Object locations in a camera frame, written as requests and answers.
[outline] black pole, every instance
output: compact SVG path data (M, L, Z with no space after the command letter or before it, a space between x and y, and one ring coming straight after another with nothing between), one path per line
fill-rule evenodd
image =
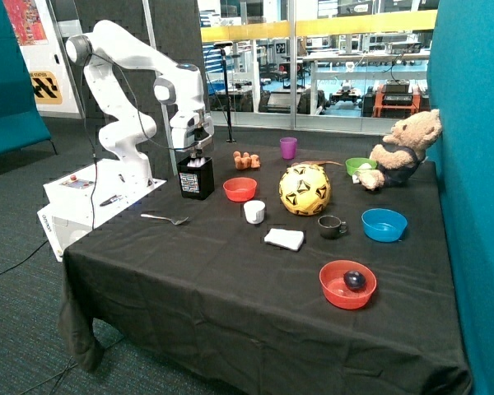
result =
M227 127L229 128L229 139L227 142L236 142L234 138L232 138L232 125L231 125L231 100L229 98L229 82L227 80L227 61L225 50L220 48L221 52L221 67L223 68L223 81L225 82L225 100L226 100L226 108L227 108Z

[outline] yellow and black sign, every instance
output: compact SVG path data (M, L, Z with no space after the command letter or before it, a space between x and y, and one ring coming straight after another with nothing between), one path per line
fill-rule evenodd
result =
M62 104L63 97L58 88L57 78L52 72L30 72L30 76L36 104Z

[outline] dark plum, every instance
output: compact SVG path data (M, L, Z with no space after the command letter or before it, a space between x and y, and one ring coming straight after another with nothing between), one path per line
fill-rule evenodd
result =
M366 284L366 278L357 270L350 270L344 273L344 282L350 290L361 290Z

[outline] white cup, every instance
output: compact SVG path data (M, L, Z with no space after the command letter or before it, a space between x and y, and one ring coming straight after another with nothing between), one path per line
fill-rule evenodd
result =
M265 216L265 203L261 200L249 200L244 204L245 219L250 224L259 224Z

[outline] grey carpet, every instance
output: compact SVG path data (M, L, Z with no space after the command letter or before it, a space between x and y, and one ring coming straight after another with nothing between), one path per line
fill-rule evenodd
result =
M43 184L91 163L82 122L49 118L45 122L58 156L48 142L0 156L0 272L27 258L46 240L36 215L48 203ZM87 125L93 141L101 122ZM277 146L279 138L287 135L298 137L302 148L325 150L325 159L330 151L366 155L379 141L378 137L234 128L238 142L253 144ZM225 128L217 128L215 145L225 145L226 136ZM148 155L153 156L156 149L149 146ZM100 158L113 157L97 144L96 152ZM154 174L164 177L168 169L165 164ZM61 269L46 244L25 263L0 276L0 394L48 394L57 383L57 374L67 366L69 355L56 329ZM101 321L95 321L95 331L105 346L121 338L117 330ZM107 351L94 374L70 369L54 393L241 394L226 383L191 374L162 355L138 349L126 339Z

